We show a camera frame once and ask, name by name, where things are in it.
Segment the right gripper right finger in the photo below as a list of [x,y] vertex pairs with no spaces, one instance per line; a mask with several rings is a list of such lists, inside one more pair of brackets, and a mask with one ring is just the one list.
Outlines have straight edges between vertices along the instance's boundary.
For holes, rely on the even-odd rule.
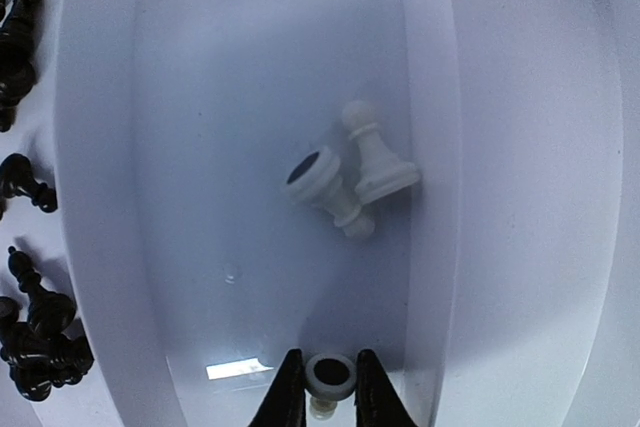
[[358,427],[415,427],[378,356],[371,349],[358,353],[355,408]]

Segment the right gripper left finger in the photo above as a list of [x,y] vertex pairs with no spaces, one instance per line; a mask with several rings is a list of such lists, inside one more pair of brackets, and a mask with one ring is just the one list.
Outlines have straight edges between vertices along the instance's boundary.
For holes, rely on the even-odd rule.
[[305,427],[306,392],[302,351],[289,350],[249,427]]

